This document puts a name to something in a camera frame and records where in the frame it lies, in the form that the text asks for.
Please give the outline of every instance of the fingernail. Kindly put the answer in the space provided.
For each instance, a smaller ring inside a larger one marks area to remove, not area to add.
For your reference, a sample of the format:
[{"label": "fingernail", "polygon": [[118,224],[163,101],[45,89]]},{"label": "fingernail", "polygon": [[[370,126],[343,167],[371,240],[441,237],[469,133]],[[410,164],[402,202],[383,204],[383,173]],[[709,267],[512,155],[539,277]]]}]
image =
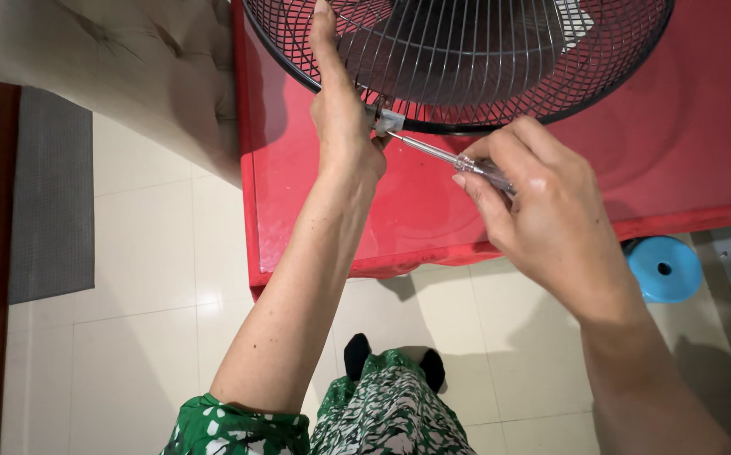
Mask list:
[{"label": "fingernail", "polygon": [[327,13],[329,12],[329,4],[326,3],[326,0],[316,0],[315,1],[315,14],[318,13]]},{"label": "fingernail", "polygon": [[464,188],[464,184],[467,182],[467,179],[464,178],[461,174],[455,174],[453,176],[453,181],[456,185],[461,187],[461,190]]}]

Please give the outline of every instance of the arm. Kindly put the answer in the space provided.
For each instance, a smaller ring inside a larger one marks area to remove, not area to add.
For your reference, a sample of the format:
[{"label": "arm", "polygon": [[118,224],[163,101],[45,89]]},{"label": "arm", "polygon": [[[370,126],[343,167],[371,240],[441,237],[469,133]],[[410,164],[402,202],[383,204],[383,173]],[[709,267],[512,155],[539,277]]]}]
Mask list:
[{"label": "arm", "polygon": [[517,189],[512,201],[481,177],[453,177],[489,240],[579,321],[590,387],[617,452],[731,453],[643,303],[587,161],[528,117],[466,152],[493,160]]},{"label": "arm", "polygon": [[369,139],[362,101],[337,56],[335,21],[319,0],[310,34],[323,78],[311,108],[320,139],[318,179],[210,388],[220,401],[250,410],[300,412],[385,173],[385,143]]}]

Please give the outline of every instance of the hand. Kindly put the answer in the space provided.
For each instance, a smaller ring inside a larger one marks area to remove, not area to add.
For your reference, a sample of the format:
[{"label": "hand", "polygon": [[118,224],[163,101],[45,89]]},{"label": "hand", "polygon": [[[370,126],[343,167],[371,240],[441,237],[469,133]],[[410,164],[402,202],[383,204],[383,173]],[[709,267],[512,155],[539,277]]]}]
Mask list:
[{"label": "hand", "polygon": [[320,140],[318,174],[372,177],[376,182],[385,174],[382,150],[390,136],[370,139],[374,119],[366,118],[365,106],[337,54],[335,24],[335,12],[325,0],[317,0],[310,45],[323,88],[312,100],[310,114]]},{"label": "hand", "polygon": [[465,153],[491,159],[517,190],[511,200],[475,174],[453,177],[478,207],[489,240],[522,273],[574,313],[600,292],[637,290],[587,160],[529,117]]}]

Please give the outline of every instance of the clear screwdriver handle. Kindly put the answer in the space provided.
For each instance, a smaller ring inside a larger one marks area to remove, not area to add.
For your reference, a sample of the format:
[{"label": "clear screwdriver handle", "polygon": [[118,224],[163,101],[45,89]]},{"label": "clear screwdriver handle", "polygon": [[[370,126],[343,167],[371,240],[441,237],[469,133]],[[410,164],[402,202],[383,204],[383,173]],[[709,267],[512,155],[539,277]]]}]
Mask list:
[{"label": "clear screwdriver handle", "polygon": [[512,184],[503,175],[503,171],[492,161],[475,161],[461,153],[458,155],[455,163],[453,163],[453,169],[478,174],[488,180],[498,190],[505,191],[512,196],[516,193]]}]

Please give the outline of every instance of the black sock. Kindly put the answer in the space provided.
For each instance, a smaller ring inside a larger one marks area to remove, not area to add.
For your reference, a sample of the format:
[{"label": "black sock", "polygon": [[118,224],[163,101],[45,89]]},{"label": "black sock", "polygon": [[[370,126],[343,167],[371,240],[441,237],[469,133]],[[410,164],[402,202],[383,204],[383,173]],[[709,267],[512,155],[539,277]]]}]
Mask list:
[{"label": "black sock", "polygon": [[363,334],[354,335],[343,349],[343,362],[346,365],[346,376],[351,380],[360,380],[366,359],[371,354],[368,338]]},{"label": "black sock", "polygon": [[444,385],[444,362],[441,361],[441,356],[436,351],[428,349],[419,366],[427,377],[427,385],[433,392],[438,393]]}]

